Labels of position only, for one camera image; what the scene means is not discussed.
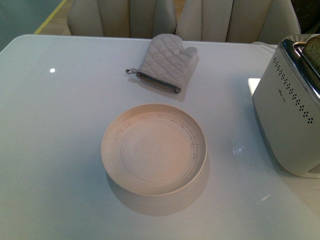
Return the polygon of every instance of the toaster ventilation holes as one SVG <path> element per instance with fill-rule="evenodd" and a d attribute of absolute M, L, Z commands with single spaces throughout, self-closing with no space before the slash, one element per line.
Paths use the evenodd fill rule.
<path fill-rule="evenodd" d="M 308 124 L 312 124 L 314 120 L 313 117 L 311 117 L 309 112 L 305 110 L 305 106 L 301 103 L 301 100 L 298 98 L 297 94 L 294 93 L 294 89 L 292 88 L 290 82 L 288 81 L 288 78 L 286 78 L 286 74 L 283 73 L 283 70 L 281 69 L 279 61 L 277 61 L 276 57 L 273 59 L 273 64 L 277 73 L 279 74 L 279 77 L 281 78 L 281 81 L 283 81 L 283 85 L 285 86 L 285 89 L 288 91 L 288 94 L 292 97 L 292 100 L 294 101 L 295 105 L 298 107 L 299 112 L 301 112 L 303 117 L 307 119 Z"/>

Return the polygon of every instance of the toaster logo text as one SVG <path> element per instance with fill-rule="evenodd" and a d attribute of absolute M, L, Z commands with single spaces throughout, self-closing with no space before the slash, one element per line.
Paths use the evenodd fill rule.
<path fill-rule="evenodd" d="M 283 102 L 286 102 L 284 96 L 282 95 L 282 91 L 279 89 L 280 96 L 282 97 Z"/>

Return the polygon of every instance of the bread slice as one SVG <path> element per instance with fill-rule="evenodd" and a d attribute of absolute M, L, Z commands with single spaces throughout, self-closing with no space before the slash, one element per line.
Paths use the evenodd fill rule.
<path fill-rule="evenodd" d="M 315 70 L 320 73 L 320 35 L 310 38 L 306 42 L 302 53 Z"/>

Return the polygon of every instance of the chair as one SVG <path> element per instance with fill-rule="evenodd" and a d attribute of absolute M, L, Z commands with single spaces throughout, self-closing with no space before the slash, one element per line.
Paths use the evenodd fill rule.
<path fill-rule="evenodd" d="M 186 0 L 176 34 L 187 41 L 278 44 L 300 34 L 291 0 Z"/>
<path fill-rule="evenodd" d="M 174 34 L 173 0 L 74 0 L 67 23 L 72 35 L 148 38 Z"/>

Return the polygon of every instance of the oven mitt cuff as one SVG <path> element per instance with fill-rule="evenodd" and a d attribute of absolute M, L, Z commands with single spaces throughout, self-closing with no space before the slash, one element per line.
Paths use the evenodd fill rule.
<path fill-rule="evenodd" d="M 136 74 L 139 79 L 179 93 L 186 86 L 190 71 L 197 59 L 198 49 L 184 49 L 183 40 L 173 34 L 154 37 L 138 69 L 125 72 Z"/>

